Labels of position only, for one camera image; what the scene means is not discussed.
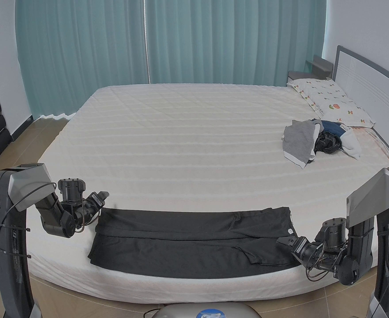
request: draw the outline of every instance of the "mattress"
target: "mattress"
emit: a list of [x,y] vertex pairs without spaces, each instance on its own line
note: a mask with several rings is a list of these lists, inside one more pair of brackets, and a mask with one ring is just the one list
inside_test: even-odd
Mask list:
[[[301,170],[285,159],[281,136],[292,119],[316,115],[292,88],[223,84],[152,84],[97,90],[39,162],[53,181],[81,178],[85,196],[108,191],[106,206],[226,212],[288,206],[299,235],[313,240],[323,221],[346,216],[346,197],[389,166],[378,138],[355,129],[360,160],[317,153]],[[100,298],[134,303],[248,301],[321,288],[302,266],[226,279],[142,276],[91,265],[95,224],[72,238],[44,232],[27,214],[30,271]],[[377,262],[377,239],[372,250]]]

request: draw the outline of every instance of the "pile of clothes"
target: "pile of clothes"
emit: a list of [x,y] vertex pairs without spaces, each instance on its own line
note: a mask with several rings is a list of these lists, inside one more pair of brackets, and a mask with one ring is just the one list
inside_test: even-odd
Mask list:
[[318,151],[332,154],[340,149],[355,159],[361,156],[353,129],[332,121],[292,120],[292,125],[284,129],[282,140],[284,156],[302,169],[315,159]]

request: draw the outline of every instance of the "black fabric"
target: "black fabric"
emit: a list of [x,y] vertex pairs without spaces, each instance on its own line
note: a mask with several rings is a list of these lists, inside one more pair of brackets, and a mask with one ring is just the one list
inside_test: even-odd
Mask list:
[[219,213],[103,208],[89,258],[102,268],[147,276],[251,276],[298,266],[290,248],[276,242],[295,234],[288,207]]
[[317,151],[332,154],[342,147],[340,138],[330,133],[329,131],[322,131],[315,142],[314,152]]

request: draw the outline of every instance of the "wall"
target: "wall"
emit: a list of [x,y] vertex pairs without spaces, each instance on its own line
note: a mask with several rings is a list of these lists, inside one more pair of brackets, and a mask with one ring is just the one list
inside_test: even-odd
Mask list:
[[15,0],[0,0],[0,103],[10,133],[31,115],[17,53]]
[[324,59],[342,45],[389,71],[389,0],[327,0]]

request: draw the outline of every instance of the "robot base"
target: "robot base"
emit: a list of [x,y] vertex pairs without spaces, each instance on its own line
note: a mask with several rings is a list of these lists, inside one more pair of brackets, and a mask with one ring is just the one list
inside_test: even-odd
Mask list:
[[261,318],[250,306],[241,303],[172,304],[160,309],[153,318]]

